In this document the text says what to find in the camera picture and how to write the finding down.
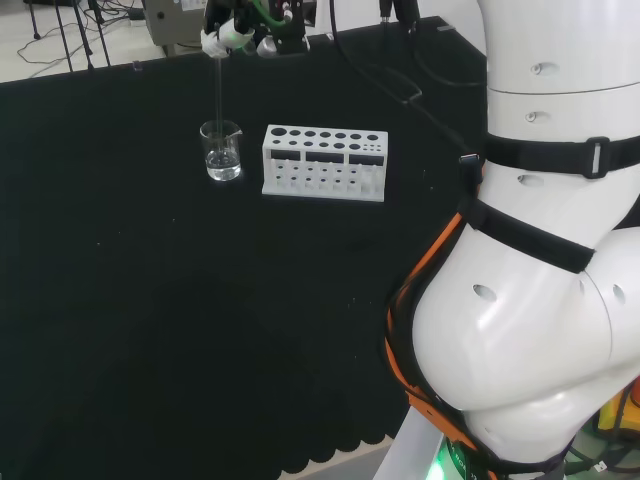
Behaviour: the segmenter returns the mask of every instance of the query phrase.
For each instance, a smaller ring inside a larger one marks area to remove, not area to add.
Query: orange strap
[[[409,277],[407,278],[405,285],[409,284],[415,278],[415,276],[424,268],[424,266],[427,263],[429,263],[429,260],[431,260],[431,258],[433,258],[433,256],[440,249],[440,247],[444,245],[447,238],[449,238],[449,236],[453,233],[453,231],[456,229],[456,227],[460,224],[461,221],[462,221],[462,216],[459,213],[457,213],[451,219],[449,224],[446,226],[446,228],[443,230],[440,236],[436,239],[433,245],[429,247],[429,250],[427,250],[427,252],[416,264],[416,266],[413,267],[413,270],[411,270],[411,273],[409,274]],[[402,299],[402,296],[404,295],[405,291],[406,291],[406,286],[400,291],[398,295],[398,301]],[[393,327],[393,317],[391,316],[391,309],[387,310],[387,325],[389,327],[389,330],[391,330],[391,328]],[[447,419],[447,417],[442,415],[433,405],[425,402],[421,398],[418,398],[418,397],[424,397],[425,396],[424,392],[422,392],[418,387],[409,385],[407,380],[404,378],[404,375],[402,375],[402,372],[400,371],[400,368],[398,367],[398,364],[396,362],[395,356],[393,355],[393,351],[391,350],[391,346],[389,345],[389,342],[386,339],[385,339],[385,347],[387,350],[387,357],[389,358],[389,364],[391,365],[391,370],[393,371],[393,374],[398,378],[398,380],[400,380],[404,384],[404,386],[407,388],[409,392],[414,392],[417,395],[417,396],[412,395],[411,393],[407,392],[407,395],[409,397],[409,404],[412,407],[414,407],[416,410],[418,410],[427,420],[429,420],[429,422],[431,422],[438,430],[440,430],[449,440],[451,440],[452,442],[464,443],[472,450],[477,451],[478,448],[473,444],[473,442],[469,439],[469,437],[467,437],[464,434],[464,432],[459,430],[453,423],[449,421],[449,419]],[[493,472],[489,472],[489,477],[492,480],[497,480],[497,477]]]

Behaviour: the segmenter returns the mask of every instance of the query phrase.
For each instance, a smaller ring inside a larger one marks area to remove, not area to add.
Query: white floor
[[[81,7],[86,9],[86,5],[87,1],[82,0]],[[140,0],[136,0],[135,6],[141,6]],[[42,37],[52,28],[58,27],[58,20],[53,7],[34,5],[34,10],[38,32]],[[82,21],[85,22],[82,12],[80,15]],[[69,51],[72,52],[82,45],[78,26],[75,24],[76,18],[73,8],[60,7],[60,16],[63,24],[73,23],[73,25],[68,25],[64,29]],[[115,18],[105,14],[103,16],[105,20]],[[88,27],[97,29],[91,20],[89,20]],[[124,19],[110,25],[103,32],[105,33],[105,42],[112,65],[130,63],[134,60],[142,61],[162,58],[164,56],[162,49],[153,44],[144,24],[133,27],[128,19]],[[106,66],[106,59],[98,33],[87,31],[87,38],[91,42],[91,49],[93,50],[93,55],[91,56],[93,65],[96,67]],[[47,37],[32,43],[22,52],[30,61],[48,62],[58,58],[63,59],[60,62],[53,63],[51,68],[47,70],[44,69],[48,65],[26,63],[16,53],[18,49],[31,40],[33,40],[33,26],[29,15],[29,7],[23,4],[22,0],[0,1],[0,82],[69,71],[67,60],[64,58],[64,46],[60,30],[51,32]],[[73,55],[71,63],[74,70],[87,68],[84,49],[80,48]]]

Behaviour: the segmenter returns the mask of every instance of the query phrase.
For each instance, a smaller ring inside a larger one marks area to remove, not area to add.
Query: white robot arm
[[[475,439],[534,465],[640,375],[640,228],[614,231],[640,195],[640,2],[478,1],[494,144],[481,218],[406,348]]]

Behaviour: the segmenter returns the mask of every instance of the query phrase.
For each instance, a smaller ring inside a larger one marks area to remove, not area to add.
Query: yellow object
[[[613,397],[602,409],[600,410],[600,419],[598,421],[598,428],[600,430],[612,430],[616,423],[616,415],[618,413],[618,405],[622,399],[622,392]],[[640,432],[640,408],[638,408],[631,398],[627,400],[627,404],[624,406],[624,414],[622,416],[622,423],[620,428],[623,430],[635,430]]]

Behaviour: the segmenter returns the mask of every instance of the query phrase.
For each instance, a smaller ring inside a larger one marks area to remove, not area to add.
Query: water
[[[205,159],[207,172],[214,180],[226,182],[240,175],[240,157],[233,150],[214,150]]]

